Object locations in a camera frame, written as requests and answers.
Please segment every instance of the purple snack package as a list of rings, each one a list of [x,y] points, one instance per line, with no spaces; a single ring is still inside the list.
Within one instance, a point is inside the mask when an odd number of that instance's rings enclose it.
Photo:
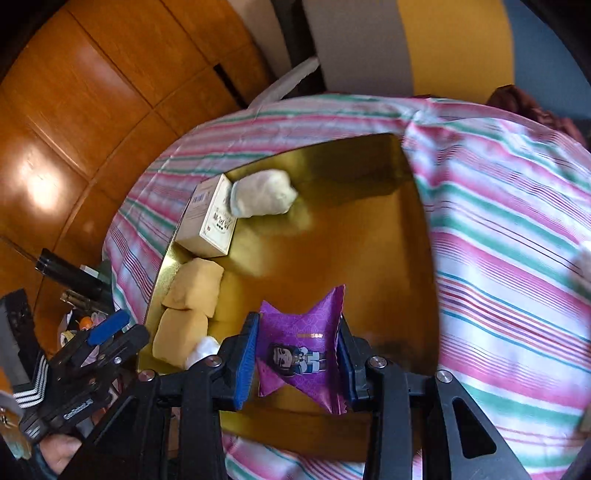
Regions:
[[[256,338],[259,396],[290,384],[329,412],[345,413],[336,358],[345,286],[333,290],[308,313],[281,313],[263,301]]]

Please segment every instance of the white wall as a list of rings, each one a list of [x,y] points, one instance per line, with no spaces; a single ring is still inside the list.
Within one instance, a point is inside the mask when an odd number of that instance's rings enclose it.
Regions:
[[[283,34],[271,0],[228,0],[253,36],[273,73],[279,78],[291,70]]]

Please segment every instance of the hand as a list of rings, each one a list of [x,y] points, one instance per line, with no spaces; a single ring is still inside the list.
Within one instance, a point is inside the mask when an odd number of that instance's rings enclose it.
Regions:
[[[82,445],[77,438],[57,433],[49,435],[39,442],[43,458],[56,475],[61,474],[68,462]]]

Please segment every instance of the small cardboard box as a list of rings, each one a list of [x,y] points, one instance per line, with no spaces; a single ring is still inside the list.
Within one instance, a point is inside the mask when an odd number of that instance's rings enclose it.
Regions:
[[[230,213],[231,190],[232,182],[224,174],[197,185],[176,242],[201,258],[227,255],[236,226],[236,218]]]

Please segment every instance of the yellow sponge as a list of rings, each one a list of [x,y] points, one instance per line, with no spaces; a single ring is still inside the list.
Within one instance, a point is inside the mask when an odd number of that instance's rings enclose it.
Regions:
[[[162,305],[177,310],[200,310],[213,317],[222,274],[223,267],[217,263],[194,258],[178,269]]]
[[[197,310],[166,309],[152,343],[152,355],[184,369],[185,360],[207,336],[207,317]]]

